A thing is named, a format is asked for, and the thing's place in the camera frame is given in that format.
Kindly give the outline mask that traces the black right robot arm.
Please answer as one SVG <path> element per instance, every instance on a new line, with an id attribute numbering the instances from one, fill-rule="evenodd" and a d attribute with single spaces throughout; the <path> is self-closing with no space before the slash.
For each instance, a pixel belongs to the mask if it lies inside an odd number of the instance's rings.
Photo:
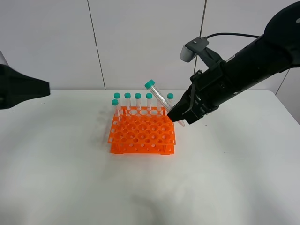
<path id="1" fill-rule="evenodd" d="M 208 48 L 206 37 L 186 43 L 180 59 L 190 62 L 199 56 L 208 69 L 190 77 L 191 85 L 168 113 L 171 121 L 192 124 L 218 109 L 225 101 L 270 76 L 300 66 L 300 3 L 279 11 L 264 33 L 253 42 L 223 60 Z"/>

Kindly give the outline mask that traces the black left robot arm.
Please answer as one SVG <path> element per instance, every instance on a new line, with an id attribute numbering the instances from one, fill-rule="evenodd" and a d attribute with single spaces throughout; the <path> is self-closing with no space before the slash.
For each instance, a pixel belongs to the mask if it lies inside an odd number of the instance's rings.
<path id="1" fill-rule="evenodd" d="M 9 109 L 27 100 L 50 95 L 50 85 L 0 65 L 0 108 Z"/>

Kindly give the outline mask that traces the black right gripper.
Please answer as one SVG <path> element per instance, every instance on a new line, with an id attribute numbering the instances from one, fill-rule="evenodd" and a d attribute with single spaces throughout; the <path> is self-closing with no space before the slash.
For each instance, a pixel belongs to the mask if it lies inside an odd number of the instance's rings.
<path id="1" fill-rule="evenodd" d="M 172 122 L 192 124 L 234 96 L 234 85 L 225 75 L 223 64 L 191 77 L 192 84 L 168 113 Z"/>

